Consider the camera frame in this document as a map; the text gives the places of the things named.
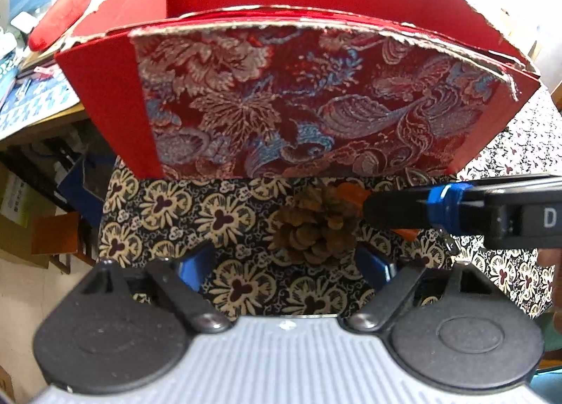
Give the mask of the person's right hand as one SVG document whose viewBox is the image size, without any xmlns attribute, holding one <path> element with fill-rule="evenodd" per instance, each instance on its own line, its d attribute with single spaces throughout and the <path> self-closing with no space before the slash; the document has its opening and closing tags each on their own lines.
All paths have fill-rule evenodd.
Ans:
<svg viewBox="0 0 562 404">
<path fill-rule="evenodd" d="M 538 251 L 537 262 L 541 267 L 553 267 L 554 275 L 551 281 L 551 301 L 554 305 L 554 328 L 558 333 L 562 331 L 562 273 L 561 273 L 561 250 L 560 249 L 540 249 Z"/>
</svg>

